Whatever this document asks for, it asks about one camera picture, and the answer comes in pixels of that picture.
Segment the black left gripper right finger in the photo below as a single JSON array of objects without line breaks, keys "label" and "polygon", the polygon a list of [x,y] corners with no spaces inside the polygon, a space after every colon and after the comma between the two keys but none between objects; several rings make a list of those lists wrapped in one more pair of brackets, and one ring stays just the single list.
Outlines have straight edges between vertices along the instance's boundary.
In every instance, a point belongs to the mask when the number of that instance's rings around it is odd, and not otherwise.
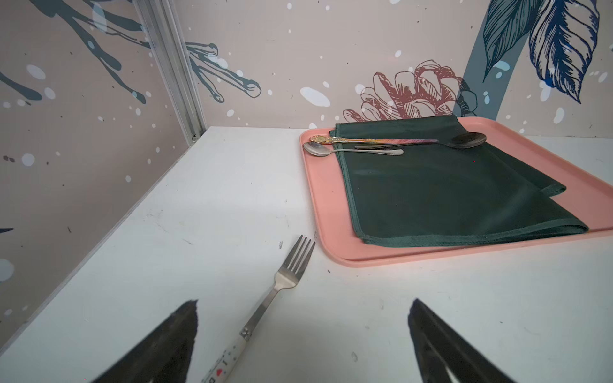
[{"label": "black left gripper right finger", "polygon": [[408,327],[424,382],[514,382],[418,298]]}]

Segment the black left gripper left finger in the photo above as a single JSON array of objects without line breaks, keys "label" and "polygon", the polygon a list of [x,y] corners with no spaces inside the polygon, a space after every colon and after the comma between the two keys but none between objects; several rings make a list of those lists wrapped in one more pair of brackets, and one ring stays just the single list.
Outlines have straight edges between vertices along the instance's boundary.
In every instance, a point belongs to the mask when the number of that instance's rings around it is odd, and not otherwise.
[{"label": "black left gripper left finger", "polygon": [[96,382],[185,382],[198,329],[197,301],[182,304]]}]

